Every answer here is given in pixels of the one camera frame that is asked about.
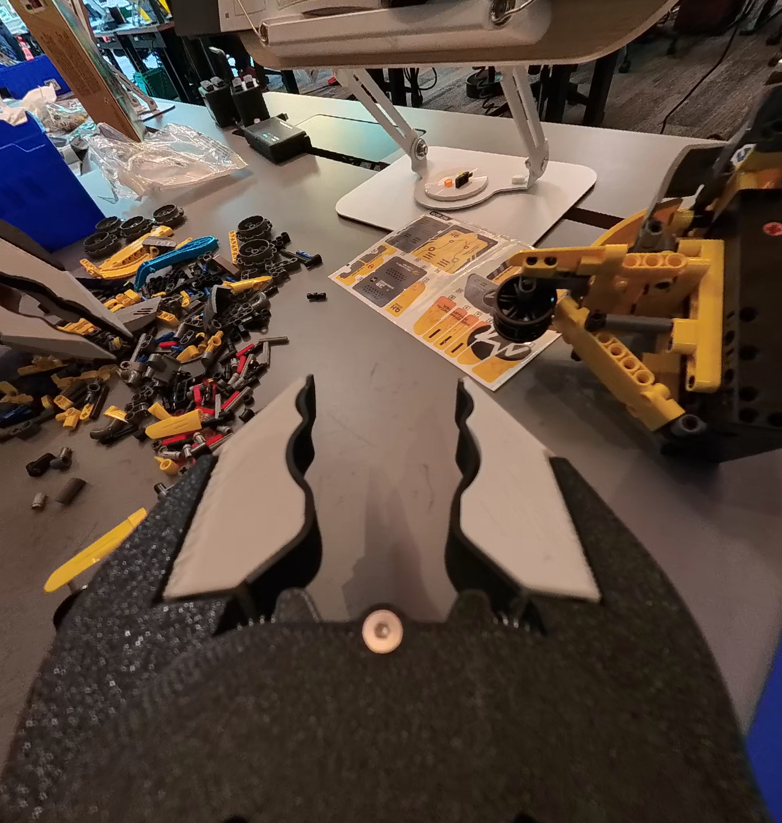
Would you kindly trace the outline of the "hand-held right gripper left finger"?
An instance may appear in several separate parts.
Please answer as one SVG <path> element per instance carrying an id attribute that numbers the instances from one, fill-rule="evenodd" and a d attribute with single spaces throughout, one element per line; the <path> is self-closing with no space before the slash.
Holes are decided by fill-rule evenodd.
<path id="1" fill-rule="evenodd" d="M 244 592 L 275 603 L 317 574 L 314 376 L 297 378 L 209 461 L 162 597 L 175 602 Z"/>

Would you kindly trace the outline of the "white book stand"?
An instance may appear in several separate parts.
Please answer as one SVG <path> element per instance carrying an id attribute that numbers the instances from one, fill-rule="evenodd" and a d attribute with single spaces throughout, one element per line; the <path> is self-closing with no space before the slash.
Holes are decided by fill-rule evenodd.
<path id="1" fill-rule="evenodd" d="M 550 160 L 530 65 L 572 66 L 608 56 L 669 11 L 659 1 L 218 2 L 222 31 L 237 32 L 271 67 L 333 70 L 403 155 L 336 203 L 339 217 L 385 232 L 437 211 L 534 243 L 596 182 L 584 165 Z M 499 68 L 518 155 L 428 145 L 385 97 L 369 68 Z M 442 182 L 465 170 L 462 188 Z"/>

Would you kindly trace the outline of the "pile of toy building pieces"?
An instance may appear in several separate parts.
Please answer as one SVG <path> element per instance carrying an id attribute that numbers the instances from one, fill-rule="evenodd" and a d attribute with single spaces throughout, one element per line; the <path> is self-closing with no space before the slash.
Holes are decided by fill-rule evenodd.
<path id="1" fill-rule="evenodd" d="M 209 252 L 151 275 L 139 291 L 133 280 L 142 262 L 191 240 L 177 243 L 170 228 L 155 227 L 123 256 L 129 265 L 114 280 L 99 276 L 117 275 L 116 270 L 84 260 L 95 276 L 94 289 L 75 278 L 132 336 L 100 331 L 84 319 L 49 319 L 107 348 L 111 362 L 0 344 L 28 355 L 0 382 L 0 444 L 31 439 L 50 425 L 69 437 L 101 420 L 102 427 L 88 433 L 102 447 L 135 438 L 150 444 L 161 472 L 184 475 L 235 428 L 252 421 L 254 389 L 269 368 L 271 350 L 288 343 L 284 336 L 265 336 L 244 344 L 250 331 L 267 330 L 271 297 L 300 267 L 299 256 L 283 248 L 288 239 L 277 238 L 277 254 L 265 264 L 236 270 Z"/>

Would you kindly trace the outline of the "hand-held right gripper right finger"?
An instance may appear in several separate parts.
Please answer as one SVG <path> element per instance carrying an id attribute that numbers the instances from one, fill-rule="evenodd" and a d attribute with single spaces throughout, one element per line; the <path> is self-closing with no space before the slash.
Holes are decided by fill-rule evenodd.
<path id="1" fill-rule="evenodd" d="M 534 595 L 600 602 L 550 449 L 470 378 L 458 382 L 455 422 L 454 588 L 483 592 L 490 603 Z"/>

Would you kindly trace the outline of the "black battery charger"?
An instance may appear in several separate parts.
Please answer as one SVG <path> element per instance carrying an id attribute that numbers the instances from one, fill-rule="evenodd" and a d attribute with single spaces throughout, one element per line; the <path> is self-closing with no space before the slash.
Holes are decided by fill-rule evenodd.
<path id="1" fill-rule="evenodd" d="M 238 122 L 238 111 L 227 81 L 221 77 L 211 77 L 209 80 L 201 81 L 198 90 L 217 128 L 235 128 Z"/>
<path id="2" fill-rule="evenodd" d="M 234 77 L 231 83 L 231 99 L 238 114 L 238 123 L 247 128 L 271 117 L 264 100 L 262 87 L 250 75 Z"/>

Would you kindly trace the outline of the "light blue toy frame piece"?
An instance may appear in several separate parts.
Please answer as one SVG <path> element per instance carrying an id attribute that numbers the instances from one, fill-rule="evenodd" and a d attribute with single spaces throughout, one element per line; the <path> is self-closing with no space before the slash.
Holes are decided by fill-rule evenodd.
<path id="1" fill-rule="evenodd" d="M 159 271 L 168 267 L 174 267 L 180 263 L 192 262 L 201 255 L 209 252 L 216 252 L 219 249 L 219 240 L 212 235 L 191 240 L 168 252 L 159 254 L 154 258 L 142 262 L 133 280 L 135 291 L 141 290 L 147 279 Z"/>

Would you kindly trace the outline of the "yellow grey sticker sheet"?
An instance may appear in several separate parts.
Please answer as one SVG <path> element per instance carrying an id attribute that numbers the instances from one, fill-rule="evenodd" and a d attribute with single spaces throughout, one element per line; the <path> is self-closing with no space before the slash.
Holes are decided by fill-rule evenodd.
<path id="1" fill-rule="evenodd" d="M 496 391 L 560 335 L 533 342 L 497 334 L 493 303 L 516 274 L 509 258 L 528 245 L 432 211 L 334 272 L 330 278 L 478 383 Z"/>

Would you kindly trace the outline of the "black power bank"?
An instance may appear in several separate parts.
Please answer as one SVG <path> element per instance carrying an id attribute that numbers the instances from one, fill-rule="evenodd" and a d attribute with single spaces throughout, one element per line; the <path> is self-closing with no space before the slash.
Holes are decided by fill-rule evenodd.
<path id="1" fill-rule="evenodd" d="M 268 118 L 242 127 L 241 133 L 252 149 L 274 165 L 281 165 L 313 151 L 308 134 L 281 117 Z"/>

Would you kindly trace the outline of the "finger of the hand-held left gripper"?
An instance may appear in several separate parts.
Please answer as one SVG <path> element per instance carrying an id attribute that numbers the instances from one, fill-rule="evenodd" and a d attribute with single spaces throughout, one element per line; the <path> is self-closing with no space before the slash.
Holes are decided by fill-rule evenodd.
<path id="1" fill-rule="evenodd" d="M 62 330 L 50 322 L 51 317 L 57 316 L 49 314 L 28 295 L 0 286 L 1 345 L 39 355 L 57 355 L 83 361 L 114 360 L 107 348 L 78 333 Z"/>
<path id="2" fill-rule="evenodd" d="M 85 319 L 100 330 L 132 332 L 67 271 L 0 237 L 0 286 L 26 294 L 49 314 L 68 322 Z"/>

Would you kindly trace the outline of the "clear plastic bag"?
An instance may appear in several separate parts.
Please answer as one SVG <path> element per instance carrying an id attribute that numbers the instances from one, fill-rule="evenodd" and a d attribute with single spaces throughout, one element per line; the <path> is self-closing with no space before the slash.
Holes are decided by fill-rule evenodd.
<path id="1" fill-rule="evenodd" d="M 245 170 L 222 142 L 177 123 L 134 141 L 101 123 L 87 140 L 88 156 L 116 199 L 140 201 L 158 192 L 190 189 Z"/>

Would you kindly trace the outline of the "brown cardboard box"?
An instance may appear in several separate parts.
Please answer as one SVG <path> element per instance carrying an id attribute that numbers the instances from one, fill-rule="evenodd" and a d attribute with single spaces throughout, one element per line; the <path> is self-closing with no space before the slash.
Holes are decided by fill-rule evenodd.
<path id="1" fill-rule="evenodd" d="M 12 1 L 39 47 L 96 124 L 142 141 L 139 88 L 103 57 L 83 2 Z"/>

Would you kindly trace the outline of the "large yellow toy vehicle model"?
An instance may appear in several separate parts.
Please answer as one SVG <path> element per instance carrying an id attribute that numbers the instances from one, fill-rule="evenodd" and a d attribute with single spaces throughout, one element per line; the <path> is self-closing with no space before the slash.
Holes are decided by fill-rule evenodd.
<path id="1" fill-rule="evenodd" d="M 782 448 L 782 58 L 735 137 L 683 150 L 647 211 L 508 266 L 496 333 L 559 333 L 664 454 Z"/>

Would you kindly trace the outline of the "yellow pointed panel piece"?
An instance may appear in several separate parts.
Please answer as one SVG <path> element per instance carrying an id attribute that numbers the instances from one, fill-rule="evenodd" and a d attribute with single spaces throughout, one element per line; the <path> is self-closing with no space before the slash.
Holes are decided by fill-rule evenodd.
<path id="1" fill-rule="evenodd" d="M 147 514 L 148 511 L 144 508 L 135 511 L 88 547 L 77 552 L 75 556 L 49 575 L 44 591 L 50 593 L 70 586 L 81 574 L 118 549 L 147 517 Z"/>

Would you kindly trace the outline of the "green crate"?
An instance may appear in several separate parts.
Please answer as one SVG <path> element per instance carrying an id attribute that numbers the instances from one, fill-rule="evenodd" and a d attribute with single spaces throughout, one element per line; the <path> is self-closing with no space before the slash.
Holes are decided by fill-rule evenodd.
<path id="1" fill-rule="evenodd" d="M 164 67 L 135 71 L 132 81 L 149 97 L 177 100 L 180 98 L 168 72 Z"/>

